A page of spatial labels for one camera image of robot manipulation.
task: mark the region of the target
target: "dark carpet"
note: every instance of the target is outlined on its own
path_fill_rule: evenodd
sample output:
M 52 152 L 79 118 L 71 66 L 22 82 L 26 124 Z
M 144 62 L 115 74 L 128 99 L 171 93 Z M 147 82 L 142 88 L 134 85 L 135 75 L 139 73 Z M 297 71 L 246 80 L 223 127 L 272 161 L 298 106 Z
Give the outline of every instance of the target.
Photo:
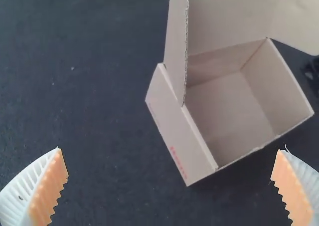
M 278 147 L 319 169 L 319 118 L 186 188 L 144 103 L 168 0 L 0 0 L 0 187 L 59 146 L 69 183 L 53 226 L 288 226 Z M 301 67 L 277 43 L 314 110 Z

